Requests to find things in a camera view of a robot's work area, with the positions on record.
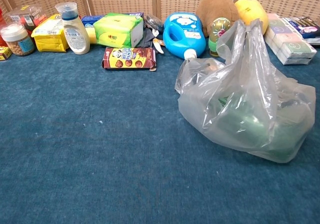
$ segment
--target blue detergent bottle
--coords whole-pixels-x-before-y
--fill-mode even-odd
[[[191,13],[173,13],[164,23],[166,48],[182,59],[196,58],[206,46],[200,19]]]

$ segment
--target white lotion bottle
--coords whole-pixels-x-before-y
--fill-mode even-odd
[[[77,55],[86,54],[90,50],[90,38],[78,16],[77,4],[68,2],[55,6],[63,20],[66,41]]]

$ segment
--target teal carpet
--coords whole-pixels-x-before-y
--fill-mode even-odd
[[[0,62],[0,223],[319,223],[319,103],[296,158],[276,164],[184,120],[182,60],[165,51],[156,72],[108,72],[104,50]],[[268,51],[319,99],[319,52],[282,66]]]

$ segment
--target clear plastic bag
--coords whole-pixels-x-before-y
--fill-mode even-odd
[[[179,111],[209,140],[285,163],[315,120],[316,90],[287,78],[270,62],[259,20],[237,21],[217,43],[225,65],[188,59],[175,89]]]

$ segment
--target brown plush toy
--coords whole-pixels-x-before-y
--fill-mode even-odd
[[[227,18],[231,24],[239,19],[238,10],[232,0],[201,0],[195,12],[202,23],[202,31],[208,37],[217,18]]]

